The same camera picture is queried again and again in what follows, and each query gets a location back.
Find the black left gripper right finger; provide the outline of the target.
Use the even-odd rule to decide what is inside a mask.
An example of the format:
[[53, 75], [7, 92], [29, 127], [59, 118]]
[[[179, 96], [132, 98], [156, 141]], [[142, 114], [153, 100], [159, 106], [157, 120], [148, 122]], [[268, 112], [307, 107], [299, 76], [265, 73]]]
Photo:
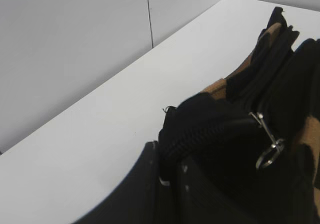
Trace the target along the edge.
[[178, 223], [240, 223], [228, 199], [190, 157], [176, 166]]

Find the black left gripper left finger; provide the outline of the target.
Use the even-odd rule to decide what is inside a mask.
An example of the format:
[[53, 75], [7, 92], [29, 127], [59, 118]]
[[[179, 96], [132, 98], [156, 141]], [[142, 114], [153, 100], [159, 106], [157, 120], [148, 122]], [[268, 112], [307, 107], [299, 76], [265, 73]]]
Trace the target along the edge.
[[159, 185], [157, 144], [146, 143], [121, 183], [76, 223], [154, 223]]

